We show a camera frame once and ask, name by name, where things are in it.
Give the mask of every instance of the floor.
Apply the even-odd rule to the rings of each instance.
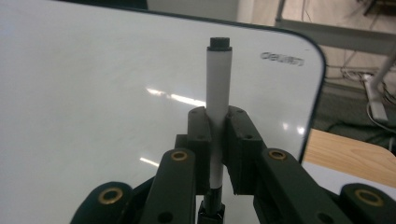
[[[283,18],[294,21],[306,21],[339,27],[362,30],[373,30],[396,34],[396,6],[390,3],[377,4],[367,16],[363,16],[368,0],[289,0],[283,11]],[[275,23],[278,1],[255,0],[252,23],[273,26]],[[322,47],[329,65],[327,81],[348,87],[363,89],[359,81],[359,72],[374,73],[385,57],[353,50]],[[348,70],[346,80],[340,72],[340,67]],[[396,92],[396,68],[386,76],[389,90]]]

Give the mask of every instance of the white marker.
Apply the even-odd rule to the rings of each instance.
[[[232,58],[230,38],[210,38],[206,53],[206,114],[212,133],[209,180],[211,190],[204,199],[206,212],[217,212],[221,207],[222,138],[228,114]]]

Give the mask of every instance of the cable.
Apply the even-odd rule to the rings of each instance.
[[[361,71],[348,71],[346,69],[341,68],[340,72],[343,74],[343,77],[345,79],[351,80],[351,81],[357,81],[360,82],[361,84],[364,84],[364,82],[367,81],[367,79],[364,77],[364,75],[368,75],[368,76],[373,76],[373,73],[369,73],[369,72],[361,72]]]
[[[334,124],[330,125],[326,130],[324,130],[324,132],[329,133],[333,128],[335,128],[337,126],[347,126],[349,128],[360,129],[360,130],[362,130],[362,129],[372,130],[372,129],[375,129],[375,128],[382,130],[381,128],[373,126],[371,124],[347,123],[345,121],[338,120]]]
[[[360,10],[364,9],[364,8],[365,8],[365,5],[361,4],[359,7],[357,7],[355,10],[353,10],[351,13],[349,13],[349,15],[346,15],[341,21],[337,22],[335,25],[336,26],[342,25],[346,19],[358,15],[360,13]]]
[[[344,77],[325,77],[325,79],[345,79]]]
[[[304,0],[303,1],[303,10],[301,11],[301,20],[304,21],[304,14],[308,17],[309,21],[312,22],[311,16],[309,16],[308,11],[306,10],[308,8],[309,1]]]
[[[363,140],[363,142],[377,144],[378,142],[384,141],[385,139],[391,138],[392,136],[393,136],[393,133],[389,133],[389,132],[383,130],[381,133],[375,134],[375,135]]]
[[[330,68],[342,68],[343,66],[340,65],[331,65],[331,64],[326,64],[327,67]],[[376,71],[378,70],[378,67],[346,67],[347,69],[353,69],[353,70],[370,70],[370,71]]]
[[[381,11],[381,10],[378,10],[378,11],[376,12],[375,17],[374,17],[374,19],[372,20],[372,22],[371,22],[371,24],[370,24],[370,26],[369,26],[369,30],[373,30],[373,28],[374,28],[376,22],[378,21],[379,12],[380,12],[380,11]],[[348,72],[348,70],[347,70],[347,65],[350,63],[350,61],[352,61],[352,59],[355,57],[356,53],[357,53],[357,51],[354,50],[354,51],[352,52],[352,54],[349,55],[349,57],[347,58],[347,50],[346,50],[346,49],[344,50],[344,64],[343,64],[343,66],[341,67],[340,72],[341,72],[341,74],[343,75],[343,77],[346,77],[345,74],[347,75],[346,79],[349,79],[349,80],[352,80],[352,81],[365,82],[365,79],[362,78],[361,75],[358,74],[358,76],[359,76],[358,79],[353,78],[353,77],[349,74],[349,72]]]
[[[367,112],[367,116],[369,117],[369,119],[370,119],[376,126],[382,128],[382,129],[384,129],[384,130],[386,130],[386,131],[388,131],[388,132],[390,132],[390,133],[395,133],[395,134],[396,134],[396,131],[395,131],[395,130],[392,130],[391,128],[389,128],[389,127],[387,127],[387,126],[382,125],[382,124],[376,122],[376,121],[372,118],[372,116],[371,116],[371,114],[370,114],[370,103],[367,103],[366,112]]]
[[[390,152],[392,152],[392,146],[393,146],[393,142],[394,142],[394,138],[390,138],[390,140],[389,140],[389,147],[388,147],[388,150],[390,151]]]
[[[384,90],[384,98],[393,105],[396,105],[396,97],[392,95],[387,88],[387,84],[383,81],[382,88]]]

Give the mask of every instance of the black plastic part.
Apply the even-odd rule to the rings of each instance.
[[[225,205],[221,204],[220,210],[215,215],[209,215],[204,207],[204,202],[198,210],[198,224],[223,224],[225,215]]]
[[[122,7],[125,9],[148,9],[147,0],[62,0],[63,2],[80,3],[99,7]]]
[[[276,202],[260,179],[257,181],[257,193],[253,198],[253,206],[261,224],[282,223],[282,215]]]
[[[125,223],[137,224],[139,223],[140,217],[142,216],[144,206],[146,204],[146,199],[149,196],[149,191],[151,189],[152,183],[154,182],[154,177],[150,178],[143,184],[137,186],[137,188],[132,190],[133,196],[129,202],[128,209],[126,210]]]
[[[195,221],[195,156],[177,148],[163,154],[140,224]]]
[[[253,195],[259,176],[255,159],[260,156],[266,145],[248,113],[243,109],[229,106],[226,139],[223,163],[227,166],[233,193]]]
[[[326,192],[326,194],[332,199],[333,202],[335,202],[338,206],[340,206],[340,196],[338,194],[335,194],[328,189],[321,188],[323,191]]]
[[[256,191],[256,200],[269,202],[262,195],[271,195],[271,202],[276,205],[277,216],[281,215],[283,223],[352,223],[287,151],[264,149],[256,163],[263,185]],[[257,214],[265,214],[267,209],[255,208],[263,209],[256,211]]]
[[[343,186],[340,206],[354,223],[396,223],[396,202],[381,190],[367,185]]]
[[[231,51],[230,38],[228,37],[211,37],[208,51]]]
[[[175,141],[175,148],[187,148],[187,135],[186,134],[177,134]]]
[[[130,221],[127,212],[132,188],[120,182],[105,183],[94,189],[73,216],[71,224],[121,224]]]
[[[196,194],[205,195],[209,191],[210,149],[212,141],[209,119],[203,106],[189,112],[187,130],[187,148],[194,152],[196,163]],[[185,142],[182,135],[177,137],[177,143]]]
[[[222,187],[218,189],[210,189],[204,196],[204,208],[209,216],[214,216],[221,210],[221,193]]]

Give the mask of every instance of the screw hole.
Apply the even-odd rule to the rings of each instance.
[[[370,204],[372,206],[381,207],[384,205],[384,201],[379,195],[373,193],[367,189],[357,189],[355,190],[355,195],[364,203]]]
[[[334,223],[334,220],[332,220],[332,217],[330,217],[329,215],[325,214],[325,213],[318,213],[318,219],[325,223],[325,224],[332,224]]]
[[[109,188],[103,190],[99,194],[99,203],[112,204],[118,201],[122,197],[122,190],[119,188]]]
[[[271,150],[268,154],[274,160],[283,161],[286,159],[286,154],[281,151]]]
[[[173,215],[170,212],[163,212],[158,215],[158,221],[161,223],[169,223],[173,220]]]
[[[172,153],[171,157],[174,161],[184,161],[187,159],[187,153],[185,153],[184,151],[177,151]]]

